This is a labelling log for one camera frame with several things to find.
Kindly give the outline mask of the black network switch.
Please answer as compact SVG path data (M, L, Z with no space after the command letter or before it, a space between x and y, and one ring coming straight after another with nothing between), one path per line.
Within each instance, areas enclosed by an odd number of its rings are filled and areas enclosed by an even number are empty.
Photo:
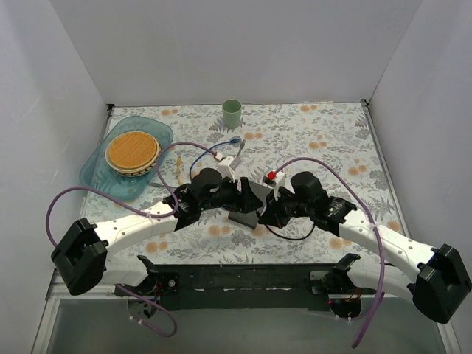
M249 185L251 187L252 192L259 198L263 205L265 205L266 196L270 193L271 188L268 188L262 184L257 184L253 181L250 181ZM251 229L256 229L258 225L258 217L256 212L251 212L248 214L230 212L228 215L228 219L243 226L247 226Z

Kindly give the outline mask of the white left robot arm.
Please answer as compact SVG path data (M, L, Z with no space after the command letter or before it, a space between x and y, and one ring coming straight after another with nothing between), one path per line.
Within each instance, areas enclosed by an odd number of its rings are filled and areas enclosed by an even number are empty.
M183 229L210 209L248 214L263 207L246 177L236 182L212 168L204 168L174 193L138 214L96 224L85 218L75 221L52 253L52 262L69 293L78 296L99 284L120 284L142 295L151 294L157 285L151 263L142 258L126 260L119 252Z

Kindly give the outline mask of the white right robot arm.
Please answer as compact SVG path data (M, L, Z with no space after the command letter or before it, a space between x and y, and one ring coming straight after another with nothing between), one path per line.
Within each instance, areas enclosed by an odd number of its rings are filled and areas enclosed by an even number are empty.
M385 226L374 226L355 204L330 196L310 172L297 173L285 188L283 173L263 179L272 188L266 196L261 224L283 227L292 218L310 218L314 225L349 240L385 259L368 265L349 253L323 277L313 281L318 292L341 294L355 288L378 289L414 304L430 320L445 324L471 292L471 279L459 252L447 244L434 248Z

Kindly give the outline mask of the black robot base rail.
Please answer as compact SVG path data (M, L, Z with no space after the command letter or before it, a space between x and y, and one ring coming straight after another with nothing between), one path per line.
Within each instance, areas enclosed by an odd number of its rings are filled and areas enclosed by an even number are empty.
M344 269L322 264L152 265L138 285L115 289L154 299L167 310L304 308L357 317L369 289Z

